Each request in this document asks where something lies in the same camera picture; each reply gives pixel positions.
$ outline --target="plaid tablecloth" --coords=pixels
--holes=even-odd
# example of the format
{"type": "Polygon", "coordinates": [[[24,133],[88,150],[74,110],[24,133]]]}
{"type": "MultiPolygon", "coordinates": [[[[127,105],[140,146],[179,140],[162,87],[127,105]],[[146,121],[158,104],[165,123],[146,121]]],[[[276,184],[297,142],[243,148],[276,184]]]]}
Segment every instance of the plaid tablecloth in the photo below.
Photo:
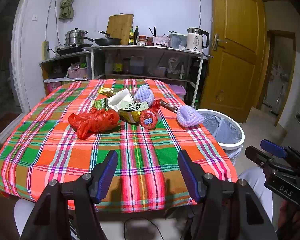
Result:
{"type": "Polygon", "coordinates": [[[115,92],[128,88],[134,95],[143,84],[155,99],[184,105],[165,83],[148,79],[74,82],[48,95],[5,142],[0,152],[0,190],[36,201],[51,179],[76,180],[102,162],[111,149],[118,153],[118,167],[98,210],[136,212],[194,203],[178,168],[181,149],[206,172],[236,181],[234,166],[212,135],[202,125],[181,127],[176,114],[163,107],[155,130],[122,122],[122,130],[82,141],[77,138],[68,116],[89,111],[90,100],[101,96],[97,93],[100,86],[115,92]]]}

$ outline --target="wall outlet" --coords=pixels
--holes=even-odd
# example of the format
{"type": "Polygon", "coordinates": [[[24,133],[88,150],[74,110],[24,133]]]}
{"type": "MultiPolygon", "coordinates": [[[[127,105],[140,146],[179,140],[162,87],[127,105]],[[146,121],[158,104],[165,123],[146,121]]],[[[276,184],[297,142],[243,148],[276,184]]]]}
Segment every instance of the wall outlet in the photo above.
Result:
{"type": "Polygon", "coordinates": [[[46,60],[49,58],[49,41],[42,42],[42,60],[46,60]]]}

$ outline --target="door panel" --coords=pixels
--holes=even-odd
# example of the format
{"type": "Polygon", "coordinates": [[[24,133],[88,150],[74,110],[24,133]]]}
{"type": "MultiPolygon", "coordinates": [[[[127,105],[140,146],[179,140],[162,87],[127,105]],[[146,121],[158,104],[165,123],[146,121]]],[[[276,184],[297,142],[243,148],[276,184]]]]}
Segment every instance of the door panel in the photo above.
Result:
{"type": "Polygon", "coordinates": [[[265,43],[262,0],[213,0],[213,37],[219,34],[210,59],[201,108],[245,122],[253,104],[265,43]]]}

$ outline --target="electrical cord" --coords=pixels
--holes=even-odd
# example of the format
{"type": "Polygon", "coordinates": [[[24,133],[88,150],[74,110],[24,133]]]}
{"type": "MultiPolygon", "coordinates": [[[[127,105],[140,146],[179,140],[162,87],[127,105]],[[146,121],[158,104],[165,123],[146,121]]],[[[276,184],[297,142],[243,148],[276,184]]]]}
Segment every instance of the electrical cord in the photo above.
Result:
{"type": "Polygon", "coordinates": [[[199,0],[199,8],[200,8],[200,11],[199,11],[199,29],[201,28],[201,0],[199,0]]]}
{"type": "Polygon", "coordinates": [[[142,218],[142,219],[148,220],[151,224],[153,224],[153,225],[157,228],[157,230],[159,231],[159,234],[160,234],[162,240],[164,240],[164,239],[163,239],[163,236],[162,236],[162,234],[161,234],[161,232],[160,232],[160,230],[159,230],[159,228],[158,228],[152,221],[150,221],[148,218],[144,218],[144,217],[134,217],[134,218],[129,218],[129,219],[127,219],[127,220],[123,223],[123,236],[124,236],[124,240],[127,240],[127,239],[126,239],[126,223],[127,223],[129,220],[132,220],[132,219],[138,219],[138,218],[142,218]]]}
{"type": "Polygon", "coordinates": [[[47,48],[47,51],[49,51],[49,50],[52,50],[53,53],[56,54],[53,49],[47,48]]]}
{"type": "MultiPolygon", "coordinates": [[[[49,20],[49,12],[50,12],[50,8],[51,8],[51,2],[52,2],[52,0],[50,0],[49,9],[48,9],[48,15],[47,15],[47,23],[46,23],[46,40],[47,40],[48,20],[49,20]]],[[[57,30],[57,37],[58,37],[59,45],[61,45],[60,40],[59,40],[59,35],[58,35],[57,0],[54,1],[54,5],[55,5],[54,9],[55,9],[55,16],[56,16],[56,30],[57,30]]]]}

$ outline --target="electric kettle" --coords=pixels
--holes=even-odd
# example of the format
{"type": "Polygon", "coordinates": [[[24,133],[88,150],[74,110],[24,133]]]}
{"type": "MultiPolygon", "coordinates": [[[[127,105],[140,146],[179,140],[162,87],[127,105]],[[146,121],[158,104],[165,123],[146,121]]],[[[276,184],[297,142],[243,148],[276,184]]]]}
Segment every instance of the electric kettle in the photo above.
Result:
{"type": "Polygon", "coordinates": [[[202,49],[205,49],[209,46],[209,33],[203,31],[199,28],[189,28],[188,37],[187,37],[187,50],[194,52],[202,52],[202,49]],[[207,37],[206,45],[202,46],[203,36],[207,37]]]}

